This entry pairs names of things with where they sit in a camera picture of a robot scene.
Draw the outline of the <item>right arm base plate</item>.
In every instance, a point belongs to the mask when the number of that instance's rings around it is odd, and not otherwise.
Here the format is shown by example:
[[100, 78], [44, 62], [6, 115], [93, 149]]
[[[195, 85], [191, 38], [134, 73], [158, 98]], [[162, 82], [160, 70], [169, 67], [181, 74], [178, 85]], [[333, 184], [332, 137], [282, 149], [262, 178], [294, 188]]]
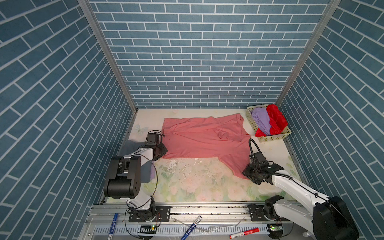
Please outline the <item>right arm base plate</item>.
[[246, 206], [252, 222], [289, 222], [290, 220], [280, 217], [267, 217], [263, 205], [250, 204]]

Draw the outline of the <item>pink t shirt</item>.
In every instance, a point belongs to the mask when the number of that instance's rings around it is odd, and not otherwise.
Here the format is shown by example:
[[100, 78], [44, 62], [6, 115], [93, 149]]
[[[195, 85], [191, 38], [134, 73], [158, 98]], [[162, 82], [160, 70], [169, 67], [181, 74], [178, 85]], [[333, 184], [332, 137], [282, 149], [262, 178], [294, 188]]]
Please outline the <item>pink t shirt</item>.
[[243, 170], [250, 163], [250, 134], [243, 127], [244, 118], [234, 114], [219, 118], [184, 118], [164, 120], [164, 159], [218, 158], [233, 175], [245, 179]]

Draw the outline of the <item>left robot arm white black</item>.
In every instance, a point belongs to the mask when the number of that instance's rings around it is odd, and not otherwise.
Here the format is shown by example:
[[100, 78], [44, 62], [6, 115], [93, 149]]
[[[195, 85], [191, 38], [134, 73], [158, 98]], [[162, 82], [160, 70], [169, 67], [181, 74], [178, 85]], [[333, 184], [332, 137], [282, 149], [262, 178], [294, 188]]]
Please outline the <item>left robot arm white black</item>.
[[142, 167], [149, 167], [145, 169], [149, 175], [152, 170], [156, 170], [154, 162], [168, 152], [163, 143], [165, 137], [159, 130], [149, 131], [142, 147], [131, 154], [112, 157], [103, 187], [104, 195], [115, 200], [125, 200], [132, 214], [155, 214], [154, 195], [141, 190]]

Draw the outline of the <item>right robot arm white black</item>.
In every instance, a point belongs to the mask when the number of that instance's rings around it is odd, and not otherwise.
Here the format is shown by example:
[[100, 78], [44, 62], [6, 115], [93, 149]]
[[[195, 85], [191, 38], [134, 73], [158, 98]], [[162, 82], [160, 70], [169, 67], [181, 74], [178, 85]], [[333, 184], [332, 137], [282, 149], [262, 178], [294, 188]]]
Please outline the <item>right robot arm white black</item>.
[[243, 175], [256, 185], [269, 183], [285, 191], [299, 205], [280, 195], [265, 200], [264, 214], [270, 221], [285, 218], [302, 227], [314, 240], [357, 240], [360, 237], [356, 223], [346, 205], [338, 196], [322, 194], [275, 163], [267, 161], [261, 151], [251, 151], [250, 163]]

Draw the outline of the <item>light green perforated plastic basket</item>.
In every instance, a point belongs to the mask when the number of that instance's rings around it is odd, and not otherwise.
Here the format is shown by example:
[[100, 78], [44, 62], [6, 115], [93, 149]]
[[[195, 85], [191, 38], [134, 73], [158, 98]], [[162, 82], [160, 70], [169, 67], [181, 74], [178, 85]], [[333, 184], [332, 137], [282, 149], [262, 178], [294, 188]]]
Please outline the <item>light green perforated plastic basket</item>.
[[[256, 136], [256, 131], [258, 129], [257, 124], [252, 118], [252, 110], [255, 108], [266, 108], [268, 114], [272, 114], [272, 120], [273, 122], [271, 123], [272, 126], [272, 133], [277, 133], [279, 130], [281, 132], [276, 135], [269, 135], [265, 137], [257, 137]], [[292, 132], [288, 127], [288, 122], [283, 116], [283, 114], [279, 111], [276, 105], [259, 105], [259, 106], [252, 106], [252, 107], [247, 107], [247, 112], [246, 112], [246, 117], [252, 126], [252, 129], [255, 131], [255, 136], [259, 139], [260, 142], [268, 142], [268, 141], [275, 141], [275, 140], [282, 140], [289, 136]]]

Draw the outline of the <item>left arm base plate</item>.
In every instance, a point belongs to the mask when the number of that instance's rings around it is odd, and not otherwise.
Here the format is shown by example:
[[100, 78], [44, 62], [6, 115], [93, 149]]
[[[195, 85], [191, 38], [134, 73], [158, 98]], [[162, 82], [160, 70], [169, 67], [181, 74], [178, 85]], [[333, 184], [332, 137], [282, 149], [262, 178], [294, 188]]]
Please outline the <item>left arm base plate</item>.
[[169, 222], [171, 215], [170, 206], [152, 206], [148, 210], [129, 210], [130, 223], [153, 222], [159, 217], [161, 222]]

